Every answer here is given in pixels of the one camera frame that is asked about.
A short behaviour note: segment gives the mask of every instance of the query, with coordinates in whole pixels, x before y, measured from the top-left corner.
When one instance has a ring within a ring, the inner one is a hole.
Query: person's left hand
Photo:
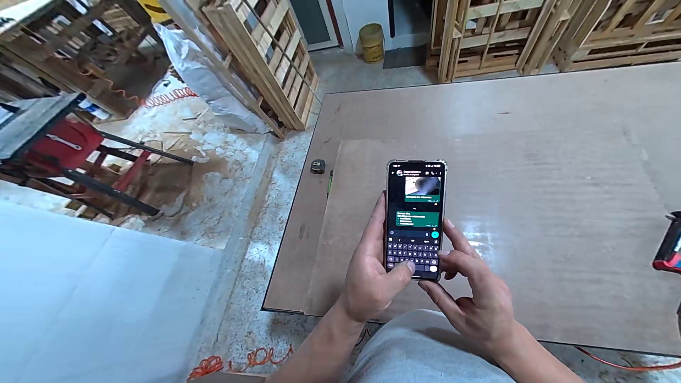
[[[345,275],[345,289],[338,302],[347,315],[358,322],[376,318],[392,299],[409,284],[416,266],[402,262],[389,273],[383,267],[385,237],[385,190],[364,229],[362,240],[352,255]]]

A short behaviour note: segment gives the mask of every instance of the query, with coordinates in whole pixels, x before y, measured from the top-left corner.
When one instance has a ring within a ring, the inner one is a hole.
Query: white sheet
[[[0,381],[185,379],[219,250],[0,202]]]

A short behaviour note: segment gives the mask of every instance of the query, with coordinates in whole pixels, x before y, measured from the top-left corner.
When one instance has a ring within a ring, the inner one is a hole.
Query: phone screen
[[[437,161],[392,161],[387,169],[385,269],[410,260],[414,279],[437,280],[447,165]]]

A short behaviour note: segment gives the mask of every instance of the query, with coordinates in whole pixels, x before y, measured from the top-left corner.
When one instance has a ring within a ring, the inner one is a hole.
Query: forearm
[[[336,303],[300,348],[267,381],[338,380],[363,328],[363,322],[352,320]]]
[[[501,368],[519,383],[582,382],[517,322],[513,336],[492,350],[492,355]]]

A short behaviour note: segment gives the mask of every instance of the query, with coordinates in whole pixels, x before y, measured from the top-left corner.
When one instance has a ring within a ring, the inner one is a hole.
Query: green message bubble
[[[406,195],[405,202],[440,202],[440,195],[437,196],[412,196]]]
[[[440,222],[440,213],[424,211],[398,211],[397,226],[413,226],[417,228],[436,228]]]

